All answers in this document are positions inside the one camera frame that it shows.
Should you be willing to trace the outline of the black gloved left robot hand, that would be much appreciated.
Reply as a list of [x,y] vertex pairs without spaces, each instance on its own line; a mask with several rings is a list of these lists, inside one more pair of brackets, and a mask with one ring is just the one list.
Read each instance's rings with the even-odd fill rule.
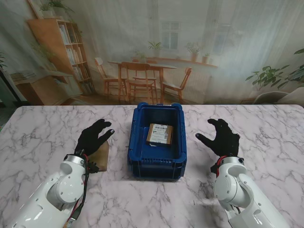
[[99,119],[90,127],[84,129],[78,138],[74,154],[90,156],[95,153],[114,134],[114,129],[109,129],[106,133],[99,136],[102,130],[111,125],[111,122]]

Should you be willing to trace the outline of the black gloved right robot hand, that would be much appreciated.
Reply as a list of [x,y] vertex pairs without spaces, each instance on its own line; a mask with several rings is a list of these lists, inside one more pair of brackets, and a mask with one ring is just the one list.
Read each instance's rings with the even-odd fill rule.
[[208,123],[215,127],[215,139],[211,140],[200,133],[195,134],[196,138],[219,157],[230,155],[237,157],[240,136],[233,133],[228,123],[223,119],[208,119]]

